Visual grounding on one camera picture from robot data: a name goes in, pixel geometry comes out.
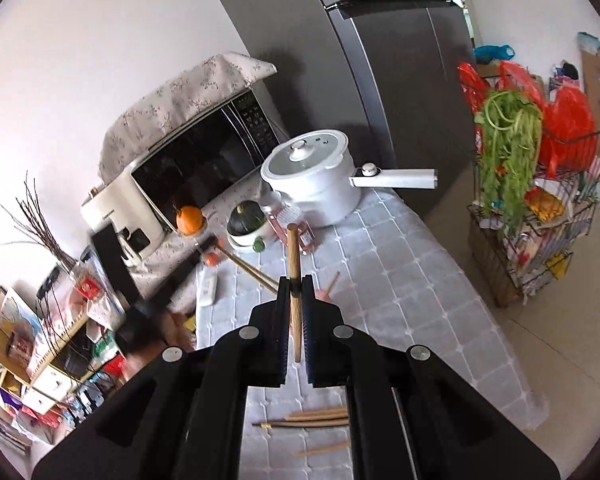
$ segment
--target black refrigerator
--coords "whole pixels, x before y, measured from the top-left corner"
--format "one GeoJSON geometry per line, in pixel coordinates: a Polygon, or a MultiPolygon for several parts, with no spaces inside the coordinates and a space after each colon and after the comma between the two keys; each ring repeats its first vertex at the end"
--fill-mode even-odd
{"type": "Polygon", "coordinates": [[[287,132],[347,134],[358,165],[435,168],[438,190],[398,190],[425,215],[466,167],[474,142],[456,67],[472,61],[452,0],[220,0],[287,132]]]}

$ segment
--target small orange fruit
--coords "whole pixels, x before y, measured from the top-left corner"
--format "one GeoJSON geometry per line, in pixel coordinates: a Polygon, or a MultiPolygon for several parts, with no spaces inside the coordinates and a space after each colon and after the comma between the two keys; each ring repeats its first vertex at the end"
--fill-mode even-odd
{"type": "Polygon", "coordinates": [[[178,210],[176,224],[178,225],[178,231],[185,236],[191,236],[204,227],[205,216],[199,208],[186,205],[178,210]]]}

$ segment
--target white appliance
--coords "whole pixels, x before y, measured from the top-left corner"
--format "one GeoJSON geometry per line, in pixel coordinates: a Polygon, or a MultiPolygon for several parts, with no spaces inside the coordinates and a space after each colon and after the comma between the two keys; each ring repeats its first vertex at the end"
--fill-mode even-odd
{"type": "Polygon", "coordinates": [[[436,170],[356,170],[349,139],[337,130],[317,130],[280,144],[260,174],[286,202],[297,205],[311,227],[332,225],[360,201],[360,187],[436,189],[436,170]]]}
{"type": "Polygon", "coordinates": [[[139,265],[164,240],[162,225],[129,168],[108,186],[93,189],[80,212],[94,231],[112,222],[122,247],[122,259],[128,267],[139,265]]]}

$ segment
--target chopstick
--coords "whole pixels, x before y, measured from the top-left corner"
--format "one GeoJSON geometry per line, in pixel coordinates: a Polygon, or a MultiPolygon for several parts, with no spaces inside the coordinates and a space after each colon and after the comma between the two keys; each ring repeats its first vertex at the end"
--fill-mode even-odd
{"type": "Polygon", "coordinates": [[[312,412],[293,412],[285,417],[285,420],[325,420],[329,418],[343,418],[347,415],[346,407],[328,408],[326,410],[315,410],[312,412]]]}
{"type": "Polygon", "coordinates": [[[350,445],[351,441],[345,440],[344,442],[332,444],[331,446],[318,447],[317,449],[307,449],[306,451],[301,452],[292,452],[291,455],[295,458],[304,458],[305,456],[318,455],[320,453],[328,453],[330,451],[337,451],[339,449],[343,449],[344,447],[349,447],[350,445]]]}
{"type": "Polygon", "coordinates": [[[252,278],[254,278],[256,281],[258,281],[269,292],[272,292],[273,294],[276,294],[276,295],[278,294],[278,290],[276,288],[274,288],[273,286],[271,286],[271,284],[268,281],[266,281],[265,278],[263,278],[263,274],[259,270],[254,269],[247,262],[245,262],[244,260],[238,258],[238,256],[235,256],[234,254],[231,254],[229,251],[225,250],[225,248],[222,248],[219,244],[216,244],[216,248],[218,248],[218,250],[222,254],[224,254],[224,256],[226,256],[227,258],[229,258],[238,267],[243,268],[244,271],[247,274],[250,274],[252,278]]]}
{"type": "Polygon", "coordinates": [[[300,245],[296,224],[289,224],[286,228],[286,248],[287,273],[291,289],[291,333],[294,338],[294,359],[296,363],[299,363],[302,359],[302,304],[300,301],[300,245]]]}
{"type": "Polygon", "coordinates": [[[327,296],[331,294],[331,289],[336,285],[336,282],[338,281],[339,277],[340,271],[336,272],[336,275],[331,280],[331,283],[329,283],[329,286],[327,287],[327,296]]]}
{"type": "Polygon", "coordinates": [[[249,267],[253,272],[255,272],[257,275],[259,275],[263,280],[266,280],[267,282],[269,282],[273,288],[278,290],[278,282],[276,280],[274,280],[271,276],[268,276],[267,274],[262,272],[260,269],[257,269],[256,267],[252,266],[249,262],[245,262],[240,256],[236,256],[235,254],[233,256],[236,260],[241,261],[242,268],[249,267]]]}
{"type": "Polygon", "coordinates": [[[330,420],[270,420],[269,422],[254,422],[253,425],[264,430],[272,428],[339,428],[349,425],[349,417],[330,418],[330,420]]]}

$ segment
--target floral cloth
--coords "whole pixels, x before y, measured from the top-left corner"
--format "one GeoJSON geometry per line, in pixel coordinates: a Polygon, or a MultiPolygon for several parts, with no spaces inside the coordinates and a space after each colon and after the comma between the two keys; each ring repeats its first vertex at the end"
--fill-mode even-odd
{"type": "Polygon", "coordinates": [[[181,124],[277,72],[271,63],[225,52],[144,96],[107,130],[98,176],[111,183],[135,158],[181,124]]]}

